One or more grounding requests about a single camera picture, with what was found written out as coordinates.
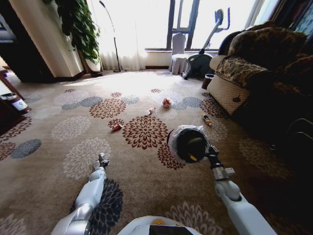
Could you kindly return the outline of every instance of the floor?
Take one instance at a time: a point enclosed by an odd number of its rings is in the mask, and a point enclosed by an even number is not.
[[[311,234],[308,202],[293,169],[268,145],[232,121],[202,82],[166,70],[106,72],[56,84],[10,82],[32,108],[25,121],[0,136],[0,234],[50,234],[71,210],[104,152],[108,179],[91,217],[93,235],[117,234],[145,215],[160,215],[204,235],[236,234],[214,191],[208,160],[184,165],[171,155],[168,133],[178,125],[213,125],[204,132],[233,167],[236,182],[279,234]],[[170,109],[161,102],[173,101]],[[145,111],[156,111],[145,117]],[[116,132],[116,124],[124,127]]]

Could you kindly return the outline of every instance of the trash bin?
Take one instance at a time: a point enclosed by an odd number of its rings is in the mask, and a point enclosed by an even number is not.
[[[202,88],[203,88],[203,89],[206,90],[207,86],[208,86],[209,83],[212,81],[213,77],[214,77],[214,74],[208,73],[208,74],[205,75],[205,79],[204,79],[204,81],[203,81],[203,83],[202,83]]]
[[[16,93],[3,94],[0,98],[21,115],[27,114],[30,110],[28,105]]]

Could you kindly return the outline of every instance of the plastic bag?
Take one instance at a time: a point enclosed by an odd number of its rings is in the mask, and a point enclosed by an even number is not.
[[[206,141],[208,141],[205,133],[204,133],[204,130],[203,130],[203,126],[193,126],[193,125],[181,125],[179,127],[177,127],[176,129],[174,129],[171,134],[170,134],[170,137],[169,137],[169,140],[168,140],[168,146],[170,148],[170,152],[171,154],[173,155],[173,157],[175,157],[175,159],[178,161],[178,162],[181,162],[181,163],[186,163],[183,159],[181,159],[179,156],[178,156],[178,149],[177,149],[177,141],[178,141],[178,137],[180,136],[180,134],[182,134],[184,131],[187,131],[187,130],[195,130],[195,131],[199,131],[203,134],[203,136],[205,137]]]

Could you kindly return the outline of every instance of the floor lamp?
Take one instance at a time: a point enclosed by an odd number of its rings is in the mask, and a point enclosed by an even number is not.
[[[112,28],[113,28],[113,32],[114,32],[114,46],[115,46],[115,52],[116,52],[116,59],[117,59],[117,65],[118,65],[118,69],[117,70],[113,70],[113,72],[121,72],[121,69],[120,69],[120,65],[119,65],[119,59],[118,59],[118,54],[117,54],[117,47],[116,47],[116,39],[115,39],[115,29],[114,29],[114,25],[113,25],[113,22],[112,22],[112,19],[111,19],[111,16],[106,8],[106,6],[104,5],[104,3],[102,1],[99,1],[100,4],[104,7],[104,9],[107,11],[107,14],[109,16],[109,19],[111,21],[111,24],[112,24]]]

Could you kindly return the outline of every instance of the plant pot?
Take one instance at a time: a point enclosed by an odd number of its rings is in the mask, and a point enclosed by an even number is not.
[[[91,71],[93,71],[93,72],[99,72],[101,69],[100,61],[97,64],[95,64],[94,62],[87,59],[86,63],[89,66],[89,68],[91,69]]]

